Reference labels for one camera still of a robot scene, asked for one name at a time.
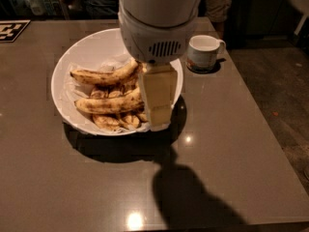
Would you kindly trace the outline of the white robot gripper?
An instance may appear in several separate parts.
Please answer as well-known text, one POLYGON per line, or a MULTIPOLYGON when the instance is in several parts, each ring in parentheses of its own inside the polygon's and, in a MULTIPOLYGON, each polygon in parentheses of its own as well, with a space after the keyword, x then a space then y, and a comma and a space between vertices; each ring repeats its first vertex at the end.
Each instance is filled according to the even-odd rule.
POLYGON ((120 31, 128 53, 147 64, 138 83, 151 131, 162 131, 171 123, 178 73, 171 64, 181 57, 195 30, 195 18, 172 27, 147 25, 120 8, 120 31))

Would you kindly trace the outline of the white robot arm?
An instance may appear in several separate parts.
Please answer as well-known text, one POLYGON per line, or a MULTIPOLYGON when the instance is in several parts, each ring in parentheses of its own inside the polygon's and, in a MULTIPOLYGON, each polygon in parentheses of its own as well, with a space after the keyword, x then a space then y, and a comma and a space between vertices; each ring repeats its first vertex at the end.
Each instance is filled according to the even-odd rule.
POLYGON ((192 37, 201 0, 119 0, 119 22, 126 50, 146 64, 138 82, 151 131, 171 123, 178 73, 192 37))

